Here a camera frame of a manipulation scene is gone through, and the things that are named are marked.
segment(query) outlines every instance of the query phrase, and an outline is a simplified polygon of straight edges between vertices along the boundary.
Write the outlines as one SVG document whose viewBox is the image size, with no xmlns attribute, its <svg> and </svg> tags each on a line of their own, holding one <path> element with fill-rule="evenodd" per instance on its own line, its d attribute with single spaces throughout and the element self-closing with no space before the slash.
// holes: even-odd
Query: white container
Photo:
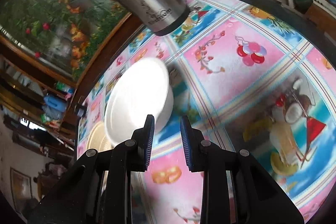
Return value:
<svg viewBox="0 0 336 224">
<path fill-rule="evenodd" d="M 161 131 L 173 110 L 173 92 L 166 65 L 157 58 L 143 58 L 120 77 L 105 111 L 105 134 L 113 147 L 142 128 L 148 114 Z"/>
</svg>

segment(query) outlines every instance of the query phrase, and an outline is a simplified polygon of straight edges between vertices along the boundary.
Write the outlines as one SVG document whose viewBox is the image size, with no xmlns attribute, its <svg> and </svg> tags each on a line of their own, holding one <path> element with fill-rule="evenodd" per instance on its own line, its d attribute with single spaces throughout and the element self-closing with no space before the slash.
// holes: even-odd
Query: table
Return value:
<svg viewBox="0 0 336 224">
<path fill-rule="evenodd" d="M 96 83 L 84 102 L 78 157 L 118 79 L 141 58 L 157 57 L 167 65 L 174 108 L 154 137 L 148 171 L 133 174 L 134 222 L 199 223 L 203 174 L 185 165 L 183 114 L 221 148 L 248 149 L 308 221 L 336 180 L 336 71 L 306 38 L 255 6 L 184 1 L 191 13 L 178 29 L 165 37 L 143 29 Z"/>
</svg>

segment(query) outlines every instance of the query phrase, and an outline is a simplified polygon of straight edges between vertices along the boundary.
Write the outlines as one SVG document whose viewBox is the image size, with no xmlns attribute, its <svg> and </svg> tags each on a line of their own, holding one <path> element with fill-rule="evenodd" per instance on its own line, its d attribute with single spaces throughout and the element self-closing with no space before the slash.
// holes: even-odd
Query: screw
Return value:
<svg viewBox="0 0 336 224">
<path fill-rule="evenodd" d="M 125 141 L 125 145 L 126 146 L 133 146 L 133 145 L 135 145 L 135 140 L 127 140 L 127 141 Z"/>
<path fill-rule="evenodd" d="M 250 152 L 247 151 L 246 149 L 240 150 L 239 153 L 244 157 L 247 157 L 250 154 Z"/>
<path fill-rule="evenodd" d="M 92 156 L 94 156 L 95 154 L 96 154 L 96 150 L 94 150 L 94 149 L 89 149 L 89 150 L 86 151 L 86 155 L 87 155 L 88 157 L 92 157 Z"/>
<path fill-rule="evenodd" d="M 202 146 L 210 146 L 210 145 L 211 145 L 211 142 L 208 141 L 208 140 L 202 140 L 202 141 L 201 141 L 201 145 L 202 145 Z"/>
</svg>

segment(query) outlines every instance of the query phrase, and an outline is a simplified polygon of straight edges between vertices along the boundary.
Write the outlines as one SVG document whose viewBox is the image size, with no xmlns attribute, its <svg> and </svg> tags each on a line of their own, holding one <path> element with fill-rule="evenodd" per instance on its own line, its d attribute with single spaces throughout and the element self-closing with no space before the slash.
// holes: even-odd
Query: pink balloon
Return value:
<svg viewBox="0 0 336 224">
<path fill-rule="evenodd" d="M 253 66 L 254 65 L 254 61 L 252 60 L 251 56 L 250 55 L 247 55 L 247 56 L 244 56 L 243 57 L 243 63 L 246 65 L 246 66 Z"/>
<path fill-rule="evenodd" d="M 260 51 L 260 46 L 257 42 L 250 42 L 249 43 L 249 48 L 253 51 L 253 52 L 259 52 Z"/>
</svg>

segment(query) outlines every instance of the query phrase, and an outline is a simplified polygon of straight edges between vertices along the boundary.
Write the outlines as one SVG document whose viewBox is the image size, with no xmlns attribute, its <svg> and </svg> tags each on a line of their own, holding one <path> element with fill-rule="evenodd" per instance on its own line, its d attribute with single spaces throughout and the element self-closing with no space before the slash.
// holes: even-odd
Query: patterned tablecloth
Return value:
<svg viewBox="0 0 336 224">
<path fill-rule="evenodd" d="M 78 157 L 121 75 L 157 57 L 169 70 L 174 108 L 154 137 L 148 171 L 133 174 L 134 222 L 199 223 L 203 176 L 185 165 L 183 114 L 220 147 L 251 151 L 308 221 L 335 182 L 336 71 L 298 32 L 256 7 L 185 2 L 191 13 L 177 30 L 157 37 L 144 29 L 88 95 Z"/>
</svg>

